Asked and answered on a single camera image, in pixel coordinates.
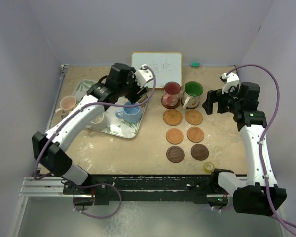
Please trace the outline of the light blue mug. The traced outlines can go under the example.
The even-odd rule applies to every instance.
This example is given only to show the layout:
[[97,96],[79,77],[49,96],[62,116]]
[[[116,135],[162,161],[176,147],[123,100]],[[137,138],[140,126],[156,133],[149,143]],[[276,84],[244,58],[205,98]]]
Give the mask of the light blue mug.
[[142,117],[141,106],[123,107],[115,112],[115,116],[130,124],[137,123]]

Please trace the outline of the woven rattan coaster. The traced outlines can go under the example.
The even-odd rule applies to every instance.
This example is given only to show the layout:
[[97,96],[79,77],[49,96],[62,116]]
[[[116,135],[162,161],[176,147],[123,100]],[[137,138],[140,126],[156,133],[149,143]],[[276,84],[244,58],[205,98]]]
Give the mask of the woven rattan coaster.
[[176,109],[169,109],[163,113],[163,121],[169,126],[177,126],[182,120],[182,113]]
[[203,115],[200,111],[192,109],[185,113],[185,119],[191,125],[200,125],[203,122]]

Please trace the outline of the green mug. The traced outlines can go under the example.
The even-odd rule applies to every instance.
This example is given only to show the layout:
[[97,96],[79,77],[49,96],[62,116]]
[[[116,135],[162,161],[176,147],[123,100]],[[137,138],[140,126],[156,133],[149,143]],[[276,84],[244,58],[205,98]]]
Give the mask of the green mug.
[[195,81],[185,84],[181,104],[184,109],[195,109],[200,104],[200,97],[203,94],[203,86]]

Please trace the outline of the brown ringed coaster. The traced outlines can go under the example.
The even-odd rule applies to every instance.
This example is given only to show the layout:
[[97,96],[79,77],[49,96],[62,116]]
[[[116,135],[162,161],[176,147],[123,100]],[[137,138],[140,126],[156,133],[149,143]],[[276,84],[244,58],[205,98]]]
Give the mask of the brown ringed coaster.
[[180,103],[181,103],[181,101],[180,101],[180,99],[179,99],[175,105],[173,105],[173,106],[168,106],[168,105],[165,105],[165,104],[163,103],[163,97],[161,98],[161,104],[162,104],[162,106],[165,107],[165,108],[167,108],[167,109],[175,109],[175,108],[177,108],[177,107],[180,105]]

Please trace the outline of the red pink mug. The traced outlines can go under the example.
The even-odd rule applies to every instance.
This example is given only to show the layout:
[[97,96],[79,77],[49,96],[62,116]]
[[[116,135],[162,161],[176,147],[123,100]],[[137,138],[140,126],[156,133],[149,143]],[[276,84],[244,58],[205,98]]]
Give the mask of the red pink mug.
[[168,82],[164,86],[163,103],[168,106],[173,106],[179,100],[181,87],[176,82]]

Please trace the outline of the orange wooden coaster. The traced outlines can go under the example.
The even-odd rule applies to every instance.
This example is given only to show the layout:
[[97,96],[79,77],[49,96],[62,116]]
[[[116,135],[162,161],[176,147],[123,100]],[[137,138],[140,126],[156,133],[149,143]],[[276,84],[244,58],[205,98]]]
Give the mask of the orange wooden coaster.
[[166,132],[166,140],[171,144],[179,144],[183,138],[183,133],[177,128],[171,128]]
[[194,126],[187,131],[187,137],[191,142],[200,143],[203,141],[205,134],[201,128]]

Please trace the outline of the dark walnut coaster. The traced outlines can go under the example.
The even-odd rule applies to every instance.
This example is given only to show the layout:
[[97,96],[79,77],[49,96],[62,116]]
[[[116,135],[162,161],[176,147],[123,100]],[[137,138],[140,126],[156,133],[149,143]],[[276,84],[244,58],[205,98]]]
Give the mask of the dark walnut coaster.
[[166,151],[166,157],[172,163],[180,163],[183,161],[185,154],[181,147],[171,146]]
[[195,144],[191,148],[191,155],[195,160],[204,161],[209,156],[209,150],[203,144]]

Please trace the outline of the orange wooden coaster front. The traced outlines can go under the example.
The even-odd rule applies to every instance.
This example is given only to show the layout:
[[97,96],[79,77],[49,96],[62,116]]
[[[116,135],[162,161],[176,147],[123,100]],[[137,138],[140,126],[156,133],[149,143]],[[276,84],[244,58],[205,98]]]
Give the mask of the orange wooden coaster front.
[[171,128],[166,132],[166,140],[171,144],[179,144],[183,138],[183,133],[177,128]]

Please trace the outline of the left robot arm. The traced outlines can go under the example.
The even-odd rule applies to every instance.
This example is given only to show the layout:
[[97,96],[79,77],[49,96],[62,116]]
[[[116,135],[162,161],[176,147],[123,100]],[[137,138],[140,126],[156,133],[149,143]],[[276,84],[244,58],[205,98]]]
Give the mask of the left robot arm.
[[128,99],[132,108],[138,106],[137,101],[147,93],[153,94],[147,87],[151,81],[155,82],[156,76],[146,64],[137,70],[123,63],[112,65],[109,73],[91,85],[70,114],[52,129],[32,136],[36,164],[41,164],[56,177],[73,182],[74,188],[81,194],[89,192],[92,187],[90,174],[74,164],[66,150],[92,120],[109,107],[117,107],[120,97]]

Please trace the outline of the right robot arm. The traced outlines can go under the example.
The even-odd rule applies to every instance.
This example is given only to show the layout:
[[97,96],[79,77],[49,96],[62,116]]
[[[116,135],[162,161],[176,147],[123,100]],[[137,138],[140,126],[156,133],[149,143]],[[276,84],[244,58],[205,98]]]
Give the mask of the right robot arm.
[[206,114],[212,114],[214,103],[218,106],[218,113],[233,114],[248,166],[245,181],[231,170],[214,169],[209,186],[214,193],[227,191],[237,213],[273,216],[286,200],[287,193],[278,187],[271,170],[265,135],[268,124],[265,113],[257,110],[259,94],[260,86],[251,82],[233,86],[228,92],[222,89],[207,92],[202,105]]

